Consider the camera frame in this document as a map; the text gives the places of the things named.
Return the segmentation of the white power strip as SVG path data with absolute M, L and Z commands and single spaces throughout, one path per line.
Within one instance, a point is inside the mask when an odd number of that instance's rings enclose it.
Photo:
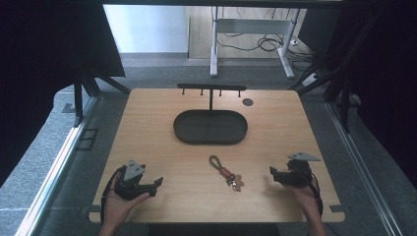
M 311 74 L 307 79 L 305 79 L 302 82 L 302 85 L 304 87 L 307 87 L 308 85 L 312 84 L 313 82 L 315 82 L 320 76 L 316 73 Z

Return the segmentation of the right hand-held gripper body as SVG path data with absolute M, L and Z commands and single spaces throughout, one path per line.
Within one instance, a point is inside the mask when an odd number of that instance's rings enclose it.
M 290 180 L 289 186 L 304 188 L 312 182 L 313 171 L 310 167 L 311 161 L 320 161 L 319 157 L 306 152 L 297 152 L 288 156 L 287 177 Z

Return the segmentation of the person's right hand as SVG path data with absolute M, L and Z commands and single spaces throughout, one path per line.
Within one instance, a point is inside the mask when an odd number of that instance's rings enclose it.
M 285 185 L 285 188 L 293 195 L 308 221 L 321 220 L 319 204 L 316 201 L 313 190 L 309 186 L 305 188 L 295 188 Z

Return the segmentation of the person's left hand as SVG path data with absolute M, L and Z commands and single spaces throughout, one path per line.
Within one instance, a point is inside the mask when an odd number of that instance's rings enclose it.
M 115 183 L 116 181 L 113 180 L 104 205 L 102 228 L 108 232 L 117 230 L 125 222 L 131 210 L 149 198 L 149 193 L 144 193 L 131 201 L 124 200 L 115 193 Z

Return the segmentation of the white metal desk frame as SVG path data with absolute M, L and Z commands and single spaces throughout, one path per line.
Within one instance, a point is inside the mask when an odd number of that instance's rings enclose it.
M 286 53 L 295 31 L 300 9 L 294 9 L 289 20 L 250 20 L 250 19 L 221 19 L 218 17 L 218 7 L 211 10 L 211 50 L 209 74 L 217 76 L 217 35 L 219 33 L 248 33 L 248 34 L 278 34 L 283 36 L 283 45 L 276 49 L 286 77 L 294 79 L 294 73 L 288 62 Z

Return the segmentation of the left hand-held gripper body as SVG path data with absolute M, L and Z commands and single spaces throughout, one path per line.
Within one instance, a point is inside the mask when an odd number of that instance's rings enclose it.
M 146 171 L 144 165 L 135 160 L 130 160 L 120 170 L 120 176 L 115 184 L 115 193 L 124 200 L 131 201 L 145 192 L 145 188 L 139 184 Z

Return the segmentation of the black key holder stand tray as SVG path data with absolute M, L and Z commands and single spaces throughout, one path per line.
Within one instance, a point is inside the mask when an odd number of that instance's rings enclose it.
M 246 90 L 245 86 L 178 84 L 177 88 L 185 93 L 186 89 L 209 91 L 208 109 L 189 109 L 177 115 L 173 122 L 176 138 L 191 145 L 236 145 L 242 142 L 248 131 L 247 119 L 233 110 L 213 108 L 213 94 L 216 90 L 235 90 L 238 96 Z

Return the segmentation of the aluminium frame rail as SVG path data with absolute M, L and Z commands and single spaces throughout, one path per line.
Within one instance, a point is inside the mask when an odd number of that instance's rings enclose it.
M 368 166 L 362 158 L 362 155 L 354 143 L 351 135 L 340 123 L 340 115 L 338 114 L 337 108 L 334 104 L 327 103 L 326 108 L 330 119 L 335 126 L 342 142 L 348 152 L 348 155 L 364 185 L 364 188 L 371 200 L 374 209 L 379 216 L 384 229 L 388 236 L 403 236 L 403 232 L 400 229 L 398 222 L 387 204 L 387 200 L 378 188 L 376 181 L 372 177 Z
M 87 103 L 83 108 L 85 117 L 78 126 L 72 127 L 69 131 L 63 146 L 61 146 L 57 156 L 55 157 L 15 236 L 31 236 L 34 232 L 44 210 L 46 209 L 49 199 L 59 182 L 68 159 L 75 149 L 76 142 L 89 121 L 91 111 L 95 104 L 96 98 L 89 98 L 87 100 Z

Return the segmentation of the black curtain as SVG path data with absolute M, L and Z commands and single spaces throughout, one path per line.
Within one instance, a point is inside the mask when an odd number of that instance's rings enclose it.
M 417 187 L 417 0 L 354 0 L 342 10 L 336 38 L 378 13 L 346 76 L 361 105 L 358 115 Z
M 123 77 L 100 0 L 0 0 L 0 186 L 55 94 L 81 77 Z

